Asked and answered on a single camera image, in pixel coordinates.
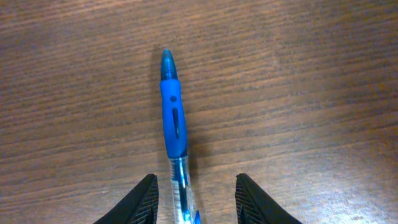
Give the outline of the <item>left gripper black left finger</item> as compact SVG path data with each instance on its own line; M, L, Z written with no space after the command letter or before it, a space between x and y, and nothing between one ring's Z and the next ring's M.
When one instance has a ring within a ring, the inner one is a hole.
M159 186L155 174L147 174L120 202L95 224L156 224Z

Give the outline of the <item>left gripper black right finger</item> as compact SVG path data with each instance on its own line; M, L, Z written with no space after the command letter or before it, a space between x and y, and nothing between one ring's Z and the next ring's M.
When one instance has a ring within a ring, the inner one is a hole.
M236 176L235 201L239 224L301 224L247 174Z

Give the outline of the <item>blue ballpoint pen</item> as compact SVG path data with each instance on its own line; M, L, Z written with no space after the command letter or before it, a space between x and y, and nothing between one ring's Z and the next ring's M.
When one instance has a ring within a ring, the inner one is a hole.
M181 83L169 49L162 52L160 69L162 123L165 148L170 164L170 183L175 223L200 224L200 212L190 182L187 153L187 127L182 103Z

